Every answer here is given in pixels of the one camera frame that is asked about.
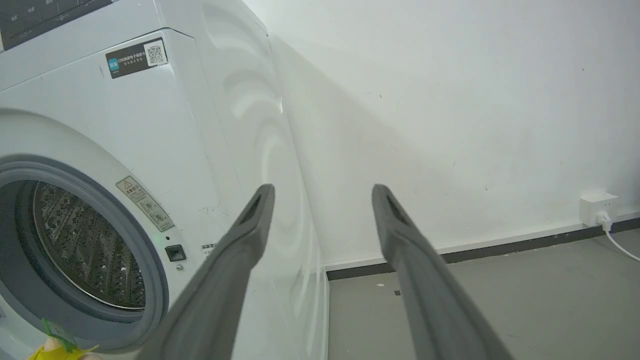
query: floor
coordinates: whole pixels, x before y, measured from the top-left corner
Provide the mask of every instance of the floor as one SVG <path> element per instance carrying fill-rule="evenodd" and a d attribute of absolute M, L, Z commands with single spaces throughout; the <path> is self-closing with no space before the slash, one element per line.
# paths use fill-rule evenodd
<path fill-rule="evenodd" d="M 640 358 L 640 263 L 604 237 L 449 268 L 517 360 Z M 415 359 L 395 273 L 330 285 L 329 360 Z"/>

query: front-loading washing machine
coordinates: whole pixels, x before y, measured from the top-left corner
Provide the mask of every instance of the front-loading washing machine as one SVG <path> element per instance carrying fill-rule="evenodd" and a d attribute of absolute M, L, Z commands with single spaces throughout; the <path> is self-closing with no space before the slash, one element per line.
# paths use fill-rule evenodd
<path fill-rule="evenodd" d="M 0 4 L 0 357 L 130 359 L 276 188 L 234 359 L 326 359 L 328 282 L 264 25 L 234 0 Z"/>

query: gray rubber seal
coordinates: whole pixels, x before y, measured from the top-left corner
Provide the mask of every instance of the gray rubber seal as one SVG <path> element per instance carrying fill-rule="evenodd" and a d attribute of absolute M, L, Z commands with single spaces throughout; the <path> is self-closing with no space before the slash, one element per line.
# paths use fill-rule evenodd
<path fill-rule="evenodd" d="M 19 192 L 29 181 L 43 181 L 73 193 L 111 223 L 143 273 L 144 311 L 127 312 L 100 304 L 61 279 L 37 251 L 25 253 L 25 247 L 34 246 L 35 240 L 29 229 L 16 222 L 16 211 Z M 76 337 L 81 348 L 100 345 L 99 351 L 103 351 L 140 345 L 168 308 L 164 268 L 146 232 L 101 185 L 57 161 L 38 156 L 0 160 L 0 244 L 0 295 L 37 329 L 43 329 L 43 317 L 60 324 Z"/>

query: control panel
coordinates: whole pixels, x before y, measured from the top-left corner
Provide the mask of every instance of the control panel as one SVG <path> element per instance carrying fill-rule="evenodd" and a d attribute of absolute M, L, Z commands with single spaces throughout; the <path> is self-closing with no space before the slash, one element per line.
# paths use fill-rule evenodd
<path fill-rule="evenodd" d="M 82 17 L 112 0 L 0 0 L 4 50 Z"/>

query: power outlet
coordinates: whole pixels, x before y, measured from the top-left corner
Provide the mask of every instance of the power outlet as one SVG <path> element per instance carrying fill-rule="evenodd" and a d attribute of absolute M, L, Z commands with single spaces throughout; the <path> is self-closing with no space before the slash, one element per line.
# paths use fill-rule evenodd
<path fill-rule="evenodd" d="M 580 198 L 580 221 L 589 227 L 598 226 L 596 214 L 606 211 L 613 222 L 618 214 L 618 197 L 610 193 L 593 193 Z"/>

